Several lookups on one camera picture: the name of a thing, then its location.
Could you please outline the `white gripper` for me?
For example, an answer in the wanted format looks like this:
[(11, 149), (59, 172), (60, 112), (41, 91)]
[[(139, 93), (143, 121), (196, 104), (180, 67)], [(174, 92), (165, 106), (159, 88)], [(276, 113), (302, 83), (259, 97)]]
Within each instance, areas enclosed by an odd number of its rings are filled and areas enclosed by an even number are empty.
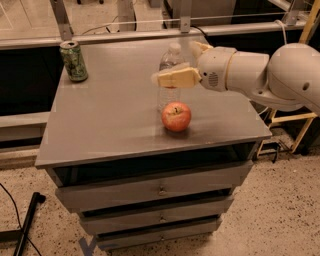
[(218, 92), (226, 91), (227, 69), (235, 48), (215, 47), (198, 41), (191, 41), (189, 48), (197, 58), (197, 68), (164, 69), (151, 76), (151, 81), (159, 87), (193, 88), (201, 81), (201, 85)]

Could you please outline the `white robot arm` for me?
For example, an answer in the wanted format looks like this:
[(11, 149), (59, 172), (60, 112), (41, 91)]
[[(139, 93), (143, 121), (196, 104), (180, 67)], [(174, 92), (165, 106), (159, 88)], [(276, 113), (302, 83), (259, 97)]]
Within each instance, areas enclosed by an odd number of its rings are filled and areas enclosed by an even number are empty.
[(320, 52), (301, 43), (281, 46), (272, 55), (212, 47), (193, 41), (196, 65), (185, 62), (152, 75), (160, 87), (234, 91), (263, 106), (320, 115)]

